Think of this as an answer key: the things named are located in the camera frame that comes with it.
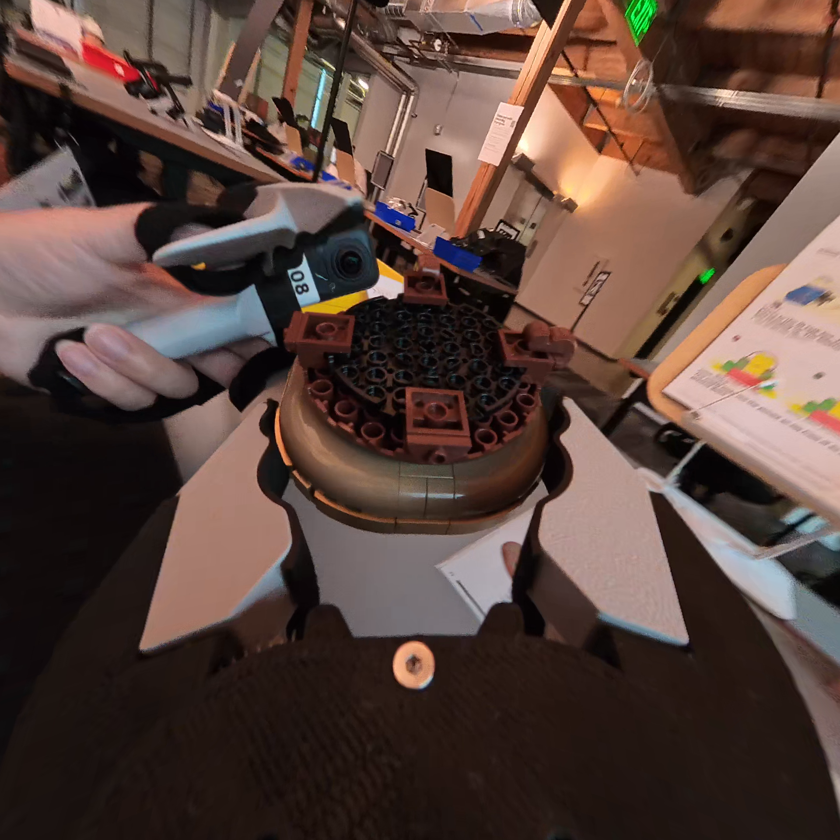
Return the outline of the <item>red box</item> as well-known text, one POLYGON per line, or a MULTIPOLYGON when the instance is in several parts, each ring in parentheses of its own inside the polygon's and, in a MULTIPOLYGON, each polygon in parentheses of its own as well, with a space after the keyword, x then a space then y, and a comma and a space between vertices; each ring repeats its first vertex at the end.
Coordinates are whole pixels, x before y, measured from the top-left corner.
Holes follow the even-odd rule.
POLYGON ((83 39, 81 59, 89 68, 117 80, 120 84, 125 85, 141 79, 139 71, 134 66, 99 43, 83 39))

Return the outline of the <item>round brown brick pot model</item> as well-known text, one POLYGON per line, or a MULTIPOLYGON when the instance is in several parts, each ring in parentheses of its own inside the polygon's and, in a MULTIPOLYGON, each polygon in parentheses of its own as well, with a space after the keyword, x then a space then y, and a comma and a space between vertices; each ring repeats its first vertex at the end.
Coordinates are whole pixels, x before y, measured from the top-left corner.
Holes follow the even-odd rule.
POLYGON ((497 524, 541 480, 553 432, 543 385, 571 331, 506 328, 451 301, 437 261, 395 298, 292 317, 295 355, 274 438, 290 481, 328 517, 374 532, 497 524))

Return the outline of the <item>black bag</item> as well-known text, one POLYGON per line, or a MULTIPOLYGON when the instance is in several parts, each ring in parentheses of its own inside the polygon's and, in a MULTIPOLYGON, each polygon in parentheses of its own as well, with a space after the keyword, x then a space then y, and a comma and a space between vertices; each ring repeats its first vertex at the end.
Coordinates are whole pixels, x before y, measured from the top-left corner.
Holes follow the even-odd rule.
POLYGON ((480 258, 478 270, 519 289, 527 246, 507 234, 480 228, 454 240, 458 247, 480 258))

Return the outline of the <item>person's left hand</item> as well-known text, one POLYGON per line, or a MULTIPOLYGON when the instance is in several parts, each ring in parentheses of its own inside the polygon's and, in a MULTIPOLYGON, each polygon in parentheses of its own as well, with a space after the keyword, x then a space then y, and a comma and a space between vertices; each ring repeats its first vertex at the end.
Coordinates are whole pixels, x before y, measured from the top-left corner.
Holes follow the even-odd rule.
POLYGON ((145 204, 51 208, 1 219, 1 372, 27 385, 45 343, 79 326, 82 342, 56 353, 94 395, 124 411, 162 397, 182 399, 198 373, 228 387, 247 361, 268 348, 242 340, 185 360, 170 360, 123 325, 203 300, 148 262, 134 233, 145 204))

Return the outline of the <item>grey desk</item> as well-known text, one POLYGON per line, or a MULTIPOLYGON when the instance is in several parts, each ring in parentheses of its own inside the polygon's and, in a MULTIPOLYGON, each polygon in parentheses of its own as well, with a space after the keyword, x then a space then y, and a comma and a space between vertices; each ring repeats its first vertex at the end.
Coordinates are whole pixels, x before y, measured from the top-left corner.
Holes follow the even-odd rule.
MULTIPOLYGON (((511 519, 545 497, 539 484, 511 519)), ((357 637, 473 635, 480 625, 436 565, 490 529, 432 535, 366 532, 327 517, 290 484, 322 603, 336 605, 357 637)))

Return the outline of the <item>green exit sign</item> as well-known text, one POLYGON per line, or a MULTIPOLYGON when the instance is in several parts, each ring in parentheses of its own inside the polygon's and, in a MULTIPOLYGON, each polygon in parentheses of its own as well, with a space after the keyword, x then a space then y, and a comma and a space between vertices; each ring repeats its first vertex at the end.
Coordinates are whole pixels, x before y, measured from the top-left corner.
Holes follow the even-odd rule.
POLYGON ((623 1, 623 16, 636 47, 641 45, 658 13, 658 1, 623 1))

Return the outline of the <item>white paper notice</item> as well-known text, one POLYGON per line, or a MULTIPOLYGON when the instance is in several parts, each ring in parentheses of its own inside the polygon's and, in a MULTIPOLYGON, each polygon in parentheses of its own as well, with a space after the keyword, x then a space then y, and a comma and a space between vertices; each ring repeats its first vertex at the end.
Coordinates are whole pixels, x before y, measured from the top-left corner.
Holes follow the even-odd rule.
POLYGON ((523 106, 499 103, 488 132, 478 153, 481 163, 498 166, 517 128, 523 106))

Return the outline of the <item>wooden support post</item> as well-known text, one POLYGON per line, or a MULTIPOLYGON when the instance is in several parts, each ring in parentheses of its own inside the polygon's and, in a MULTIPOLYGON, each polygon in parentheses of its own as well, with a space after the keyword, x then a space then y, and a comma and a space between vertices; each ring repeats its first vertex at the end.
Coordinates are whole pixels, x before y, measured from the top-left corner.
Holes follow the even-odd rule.
POLYGON ((519 119, 499 154, 499 162, 480 164, 456 219, 456 237, 465 237, 481 226, 584 5, 585 1, 564 1, 553 25, 540 25, 507 100, 508 105, 521 106, 519 119))

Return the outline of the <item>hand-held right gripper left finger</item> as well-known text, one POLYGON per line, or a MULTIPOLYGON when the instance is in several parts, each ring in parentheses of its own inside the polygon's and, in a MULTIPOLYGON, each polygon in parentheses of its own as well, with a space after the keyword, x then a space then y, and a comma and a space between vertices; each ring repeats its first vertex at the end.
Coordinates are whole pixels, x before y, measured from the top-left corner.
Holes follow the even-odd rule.
POLYGON ((298 515, 285 500, 291 469, 278 441, 272 383, 179 492, 140 637, 142 654, 216 632, 246 651, 288 640, 296 610, 319 600, 298 515))

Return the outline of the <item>black vertical pole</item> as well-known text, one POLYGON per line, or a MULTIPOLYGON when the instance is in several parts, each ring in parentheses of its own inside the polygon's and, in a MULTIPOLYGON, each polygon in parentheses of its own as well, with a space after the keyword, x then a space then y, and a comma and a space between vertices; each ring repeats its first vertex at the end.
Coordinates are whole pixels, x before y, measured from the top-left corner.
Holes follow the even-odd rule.
POLYGON ((358 10, 358 4, 358 1, 350 1, 347 14, 344 18, 344 29, 339 49, 339 56, 336 61, 335 69, 332 76, 332 85, 330 88, 328 105, 325 111, 320 141, 318 142, 316 161, 311 174, 312 183, 318 183, 320 175, 322 173, 326 146, 329 139, 329 132, 331 130, 331 120, 335 110, 335 104, 340 92, 344 64, 347 57, 347 53, 349 51, 351 36, 354 31, 354 20, 358 10))

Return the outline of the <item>long wooden workbench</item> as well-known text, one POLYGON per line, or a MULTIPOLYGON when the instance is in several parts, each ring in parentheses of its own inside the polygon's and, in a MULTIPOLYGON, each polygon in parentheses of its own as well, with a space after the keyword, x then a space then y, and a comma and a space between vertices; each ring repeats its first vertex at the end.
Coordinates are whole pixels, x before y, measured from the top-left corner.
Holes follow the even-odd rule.
POLYGON ((79 109, 105 119, 141 138, 163 145, 162 152, 178 150, 187 156, 185 167, 209 174, 213 167, 222 173, 237 173, 259 184, 280 181, 307 182, 308 178, 274 154, 252 154, 222 143, 201 128, 187 128, 165 116, 154 115, 145 101, 130 96, 123 86, 98 70, 69 61, 71 79, 58 76, 11 50, 3 61, 10 78, 29 89, 70 102, 79 109))

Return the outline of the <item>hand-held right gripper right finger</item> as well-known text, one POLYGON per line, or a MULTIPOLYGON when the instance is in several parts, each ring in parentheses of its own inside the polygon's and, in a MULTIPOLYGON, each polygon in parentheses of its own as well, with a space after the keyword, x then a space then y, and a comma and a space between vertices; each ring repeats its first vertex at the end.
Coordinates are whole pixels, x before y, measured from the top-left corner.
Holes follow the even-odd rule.
POLYGON ((583 647, 617 628, 674 647, 689 643, 655 509, 645 483, 570 399, 549 418, 542 471, 512 596, 532 604, 537 633, 583 647))

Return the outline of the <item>instruction sheet on wooden board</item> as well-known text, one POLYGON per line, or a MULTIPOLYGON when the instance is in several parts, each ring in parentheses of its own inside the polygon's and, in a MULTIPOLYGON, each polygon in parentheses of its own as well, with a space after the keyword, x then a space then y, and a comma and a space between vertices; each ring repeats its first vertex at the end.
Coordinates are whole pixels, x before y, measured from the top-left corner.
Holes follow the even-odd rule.
POLYGON ((655 368, 652 407, 834 530, 839 220, 739 284, 655 368))

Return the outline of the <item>clear acrylic board stand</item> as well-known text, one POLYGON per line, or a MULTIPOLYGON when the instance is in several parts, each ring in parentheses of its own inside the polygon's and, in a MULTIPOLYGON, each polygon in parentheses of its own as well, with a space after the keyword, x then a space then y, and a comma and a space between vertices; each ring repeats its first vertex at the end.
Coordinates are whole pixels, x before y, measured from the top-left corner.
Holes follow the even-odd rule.
POLYGON ((645 477, 744 594, 783 620, 804 618, 801 590, 838 610, 838 530, 676 423, 654 443, 675 463, 645 477))

